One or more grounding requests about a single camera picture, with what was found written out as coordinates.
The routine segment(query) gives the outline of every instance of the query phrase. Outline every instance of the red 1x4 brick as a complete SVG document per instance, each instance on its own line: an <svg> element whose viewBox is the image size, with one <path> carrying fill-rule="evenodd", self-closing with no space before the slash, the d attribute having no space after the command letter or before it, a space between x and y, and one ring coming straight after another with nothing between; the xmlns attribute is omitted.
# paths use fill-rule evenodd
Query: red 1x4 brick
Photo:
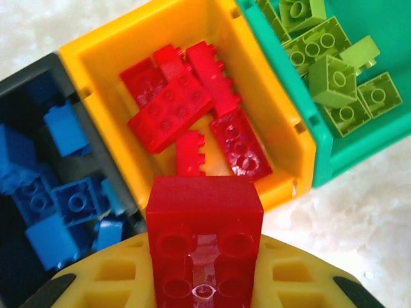
<svg viewBox="0 0 411 308"><path fill-rule="evenodd" d="M232 80L223 76L224 63L214 59L216 48L200 42L187 48L186 55L192 70L215 100L214 111L222 117L236 110L241 102L239 95L232 93Z"/></svg>

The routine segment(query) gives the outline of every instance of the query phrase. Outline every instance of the large red lego brick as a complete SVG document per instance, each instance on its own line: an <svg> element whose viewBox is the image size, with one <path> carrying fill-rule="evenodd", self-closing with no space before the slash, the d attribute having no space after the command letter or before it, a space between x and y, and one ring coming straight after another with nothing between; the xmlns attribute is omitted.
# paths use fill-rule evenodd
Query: large red lego brick
<svg viewBox="0 0 411 308"><path fill-rule="evenodd" d="M250 307L263 208L246 176L160 176L146 208L158 307Z"/></svg>
<svg viewBox="0 0 411 308"><path fill-rule="evenodd" d="M128 126L150 153L160 153L213 107L211 96L189 72L172 80Z"/></svg>

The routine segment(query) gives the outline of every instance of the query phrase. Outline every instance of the lego brick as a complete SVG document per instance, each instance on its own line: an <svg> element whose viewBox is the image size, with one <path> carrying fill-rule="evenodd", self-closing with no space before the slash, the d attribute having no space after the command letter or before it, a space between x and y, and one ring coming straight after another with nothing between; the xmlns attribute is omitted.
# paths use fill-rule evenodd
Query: lego brick
<svg viewBox="0 0 411 308"><path fill-rule="evenodd" d="M181 48L167 45L157 50L153 57L167 82L172 81L185 71L191 71L191 67L184 63L184 54Z"/></svg>
<svg viewBox="0 0 411 308"><path fill-rule="evenodd" d="M82 156L91 152L89 141L69 101L64 106L51 107L44 116L44 122L61 156Z"/></svg>
<svg viewBox="0 0 411 308"><path fill-rule="evenodd" d="M77 182L54 188L57 209L67 227L96 219L109 209L109 202L102 195L100 179L88 177Z"/></svg>
<svg viewBox="0 0 411 308"><path fill-rule="evenodd" d="M99 252L120 243L123 239L124 225L125 221L116 218L103 218L98 221L94 226L94 232L98 235L92 244L92 249Z"/></svg>
<svg viewBox="0 0 411 308"><path fill-rule="evenodd" d="M326 55L310 66L308 85L314 102L342 108L357 100L354 67Z"/></svg>
<svg viewBox="0 0 411 308"><path fill-rule="evenodd" d="M146 219L158 307L249 307L263 221L249 178L157 177Z"/></svg>
<svg viewBox="0 0 411 308"><path fill-rule="evenodd" d="M41 164L40 176L30 185L19 187L12 198L29 227L56 213L55 197L51 189L57 186L57 178L47 164Z"/></svg>
<svg viewBox="0 0 411 308"><path fill-rule="evenodd" d="M301 76L324 55L336 56L351 46L336 17L332 17L310 31L284 45L291 63Z"/></svg>
<svg viewBox="0 0 411 308"><path fill-rule="evenodd" d="M272 173L242 109L214 120L210 123L210 129L235 175L247 175L257 181Z"/></svg>
<svg viewBox="0 0 411 308"><path fill-rule="evenodd" d="M360 75L365 69L377 64L375 58L381 54L377 45L367 35L357 43L342 51L338 56L348 65L355 68L356 75Z"/></svg>
<svg viewBox="0 0 411 308"><path fill-rule="evenodd" d="M206 156L199 153L199 148L206 143L204 135L198 131L188 131L176 141L177 175L206 175L200 170Z"/></svg>
<svg viewBox="0 0 411 308"><path fill-rule="evenodd" d="M160 153L213 107L199 82L185 72L128 122L150 153Z"/></svg>
<svg viewBox="0 0 411 308"><path fill-rule="evenodd" d="M118 195L111 186L109 180L106 178L101 181L101 192L106 196L110 203L110 210L116 216L122 215L126 210L123 204L120 202Z"/></svg>
<svg viewBox="0 0 411 308"><path fill-rule="evenodd" d="M358 92L373 119L403 103L388 72L358 86Z"/></svg>
<svg viewBox="0 0 411 308"><path fill-rule="evenodd" d="M186 49L186 56L193 71L213 97L216 117L222 117L237 109L241 98L232 93L233 81L223 76L225 64L214 59L216 54L215 46L207 45L204 41Z"/></svg>
<svg viewBox="0 0 411 308"><path fill-rule="evenodd" d="M66 228L58 214L29 227L25 234L45 270L60 270L67 263L79 260L92 241L85 225Z"/></svg>
<svg viewBox="0 0 411 308"><path fill-rule="evenodd" d="M290 33L312 28L327 19L324 0L280 0L284 28Z"/></svg>
<svg viewBox="0 0 411 308"><path fill-rule="evenodd" d="M145 58L119 76L140 108L147 105L166 86L166 81L150 58Z"/></svg>
<svg viewBox="0 0 411 308"><path fill-rule="evenodd" d="M345 137L371 120L360 98L342 108L321 105L319 109L335 137Z"/></svg>
<svg viewBox="0 0 411 308"><path fill-rule="evenodd" d="M291 36L288 34L287 30L285 30L283 23L281 22L280 18L277 15L274 7L272 6L270 0L256 0L261 11L267 21L270 23L271 27L273 28L275 34L277 35L278 39L282 44L291 41Z"/></svg>
<svg viewBox="0 0 411 308"><path fill-rule="evenodd" d="M38 176L33 141L0 124L0 194L11 195Z"/></svg>

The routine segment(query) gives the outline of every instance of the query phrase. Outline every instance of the yellow storage bin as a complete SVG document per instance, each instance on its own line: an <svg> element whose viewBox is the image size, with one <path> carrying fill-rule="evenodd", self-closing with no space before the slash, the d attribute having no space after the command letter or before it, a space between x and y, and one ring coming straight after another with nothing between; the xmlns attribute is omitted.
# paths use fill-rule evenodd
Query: yellow storage bin
<svg viewBox="0 0 411 308"><path fill-rule="evenodd" d="M144 212L153 179L175 174L175 146L146 152L127 122L138 108L119 73L167 44L186 49L202 40L214 44L243 98L250 122L273 173L256 182L270 209L311 188L315 143L273 74L233 0L154 0L60 49L60 57L96 123L136 203ZM207 175L229 175L216 141L201 118Z"/></svg>

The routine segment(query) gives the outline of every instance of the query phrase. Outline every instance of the lime green lego brick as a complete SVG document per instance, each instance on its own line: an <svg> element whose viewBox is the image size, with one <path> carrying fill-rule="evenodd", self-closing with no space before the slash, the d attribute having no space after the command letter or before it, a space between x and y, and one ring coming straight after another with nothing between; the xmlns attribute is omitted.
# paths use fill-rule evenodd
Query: lime green lego brick
<svg viewBox="0 0 411 308"><path fill-rule="evenodd" d="M335 137L345 137L371 120L360 98L342 108L329 108L324 105L318 105L318 108Z"/></svg>
<svg viewBox="0 0 411 308"><path fill-rule="evenodd" d="M289 33L312 28L327 19L324 0L281 0L278 5Z"/></svg>
<svg viewBox="0 0 411 308"><path fill-rule="evenodd" d="M339 54L339 57L355 68L358 76L365 69L376 65L375 58L381 54L373 39L368 35Z"/></svg>
<svg viewBox="0 0 411 308"><path fill-rule="evenodd" d="M284 28L283 24L281 23L280 18L278 17L277 13L274 10L271 2L269 0L256 0L257 4L263 11L265 18L270 23L271 27L273 28L275 34L278 36L278 39L282 44L285 44L291 41L291 36L288 34L286 29Z"/></svg>
<svg viewBox="0 0 411 308"><path fill-rule="evenodd" d="M310 67L308 85L314 102L341 108L357 100L354 67L332 56L323 56Z"/></svg>
<svg viewBox="0 0 411 308"><path fill-rule="evenodd" d="M284 44L291 63L300 76L324 55L336 56L351 46L351 42L336 17L332 17L310 31Z"/></svg>
<svg viewBox="0 0 411 308"><path fill-rule="evenodd" d="M358 92L364 107L373 119L403 102L388 72L363 83L358 87Z"/></svg>

